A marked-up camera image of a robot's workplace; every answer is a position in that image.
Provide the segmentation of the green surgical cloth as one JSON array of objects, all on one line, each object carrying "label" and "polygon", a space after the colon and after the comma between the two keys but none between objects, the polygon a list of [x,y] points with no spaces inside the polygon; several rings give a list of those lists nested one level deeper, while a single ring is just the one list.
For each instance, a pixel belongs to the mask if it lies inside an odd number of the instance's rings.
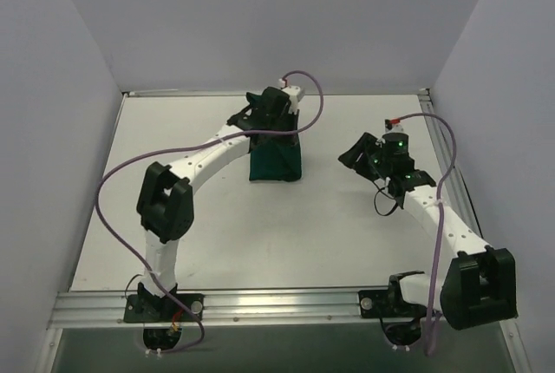
[{"label": "green surgical cloth", "polygon": [[299,136],[254,135],[249,181],[294,182],[302,177]]}]

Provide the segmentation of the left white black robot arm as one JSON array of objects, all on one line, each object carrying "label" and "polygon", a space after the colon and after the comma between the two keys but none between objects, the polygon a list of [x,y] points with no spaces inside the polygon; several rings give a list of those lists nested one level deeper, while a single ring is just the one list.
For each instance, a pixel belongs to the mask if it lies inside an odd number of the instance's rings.
[{"label": "left white black robot arm", "polygon": [[193,225],[194,194],[221,169],[245,155],[251,181],[297,181],[302,176],[297,134],[304,90],[298,86],[249,93],[248,104],[232,115],[202,147],[167,165],[146,170],[137,204],[147,239],[149,264],[141,280],[147,294],[144,311],[155,320],[169,318],[175,308],[175,266],[180,239]]}]

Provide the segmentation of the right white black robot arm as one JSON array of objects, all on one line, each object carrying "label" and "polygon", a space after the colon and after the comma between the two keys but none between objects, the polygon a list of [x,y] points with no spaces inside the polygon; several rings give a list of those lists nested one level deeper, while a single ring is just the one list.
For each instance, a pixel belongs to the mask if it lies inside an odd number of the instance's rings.
[{"label": "right white black robot arm", "polygon": [[456,330],[516,318],[516,263],[506,249],[496,249],[476,234],[437,196],[434,179],[416,168],[408,135],[365,133],[339,161],[371,182],[382,180],[388,196],[410,214],[450,255],[446,273],[405,272],[389,279],[385,304],[394,314],[415,305],[441,313]]}]

